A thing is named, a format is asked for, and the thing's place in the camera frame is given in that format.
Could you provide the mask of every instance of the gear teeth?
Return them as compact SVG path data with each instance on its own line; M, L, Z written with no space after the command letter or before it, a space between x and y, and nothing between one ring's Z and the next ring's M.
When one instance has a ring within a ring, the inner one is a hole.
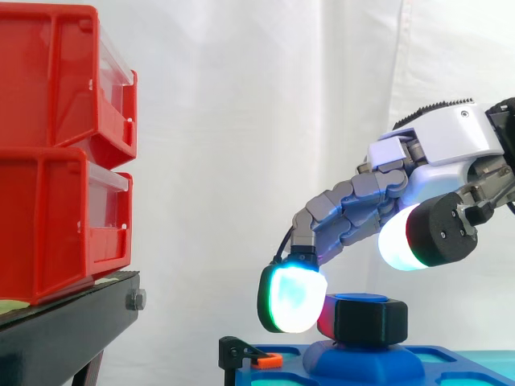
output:
M427 106L421 107L414 113L412 113L412 114L408 115L407 117L404 117L400 121L398 121L393 126L393 130L398 129L399 127L403 127L404 125L407 125L411 121L414 121L416 118L421 117L422 115L424 115L425 113L429 113L430 111L433 111L436 109L441 109L442 107L447 107L447 106L463 105L465 103L474 103L474 100L472 98L466 98L466 99L459 99L459 100L450 101L450 102L441 101L438 103L434 103L432 105L427 105Z

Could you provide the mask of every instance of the white backdrop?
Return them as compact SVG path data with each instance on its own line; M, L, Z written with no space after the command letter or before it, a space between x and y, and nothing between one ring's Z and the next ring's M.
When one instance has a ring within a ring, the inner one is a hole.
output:
M508 0L91 3L139 75L138 159L122 169L148 293L99 386L218 385L221 336L319 339L268 334L256 315L291 217L417 107L515 95ZM411 343L515 349L513 224L500 210L466 261L415 273L387 267L371 238L324 266L329 290L406 301Z

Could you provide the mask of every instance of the black cable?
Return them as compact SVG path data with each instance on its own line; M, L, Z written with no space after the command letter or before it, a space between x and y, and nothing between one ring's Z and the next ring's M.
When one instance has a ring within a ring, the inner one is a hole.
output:
M286 235L284 236L284 239L282 239L281 244L279 245L279 248L277 250L277 253L275 253L274 259L272 260L274 263L281 263L282 262L282 251L284 251L284 248L286 247L286 244L288 244L288 240L291 237L291 233L293 233L293 227L291 227L288 232L286 232Z
M515 205L513 203L506 204L509 207L509 210L515 215Z

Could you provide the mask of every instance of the stacked storage bin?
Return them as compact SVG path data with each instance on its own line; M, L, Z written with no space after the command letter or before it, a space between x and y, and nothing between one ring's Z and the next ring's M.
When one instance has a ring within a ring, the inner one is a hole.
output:
M0 299L130 263L137 77L91 6L0 3Z

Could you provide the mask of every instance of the blue base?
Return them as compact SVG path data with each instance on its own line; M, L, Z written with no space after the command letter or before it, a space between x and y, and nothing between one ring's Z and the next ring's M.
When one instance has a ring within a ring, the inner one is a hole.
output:
M514 380L441 347L362 351L336 347L332 341L257 347L281 353L282 368L255 370L245 363L237 372L237 386L515 386Z

